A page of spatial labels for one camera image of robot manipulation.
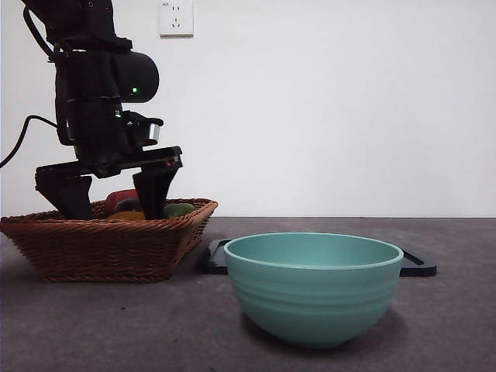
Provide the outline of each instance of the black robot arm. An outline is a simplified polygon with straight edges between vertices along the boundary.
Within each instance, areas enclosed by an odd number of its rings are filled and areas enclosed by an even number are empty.
[[[147,102],[157,92],[157,66],[132,52],[131,40],[115,34],[111,0],[23,0],[24,19],[37,43],[55,64],[55,109],[60,143],[73,146],[77,161],[36,169],[36,190],[70,219],[90,219],[91,177],[141,167],[134,176],[148,219],[160,217],[181,149],[143,151],[157,144],[161,119],[124,111],[122,103]],[[30,18],[46,28],[44,42]]]

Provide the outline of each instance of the teal bowl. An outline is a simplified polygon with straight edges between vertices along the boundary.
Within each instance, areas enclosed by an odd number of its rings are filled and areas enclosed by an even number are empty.
[[[371,328],[398,285],[403,251],[359,236],[281,232],[224,246],[243,311],[292,344],[338,346]]]

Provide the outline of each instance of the electrical socket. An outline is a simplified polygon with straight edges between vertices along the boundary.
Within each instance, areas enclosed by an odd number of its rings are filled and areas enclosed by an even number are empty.
[[[161,36],[193,36],[193,25],[193,0],[162,1]]]

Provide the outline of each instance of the black tray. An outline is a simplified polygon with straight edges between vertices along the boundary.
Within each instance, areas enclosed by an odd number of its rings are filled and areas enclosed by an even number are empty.
[[[227,274],[226,257],[224,256],[224,246],[231,239],[214,240],[205,250],[200,265],[207,274]],[[411,250],[404,250],[405,254],[401,263],[401,277],[431,277],[436,275],[436,263],[424,257],[420,257]]]

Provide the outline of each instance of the gray floor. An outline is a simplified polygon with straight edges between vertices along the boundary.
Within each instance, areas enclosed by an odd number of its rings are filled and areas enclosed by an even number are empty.
[[[196,263],[214,239],[319,231],[385,239],[439,264],[403,277],[385,317],[333,350],[286,345],[242,312],[227,276]],[[495,219],[213,218],[158,284],[45,284],[5,237],[2,372],[496,370]]]

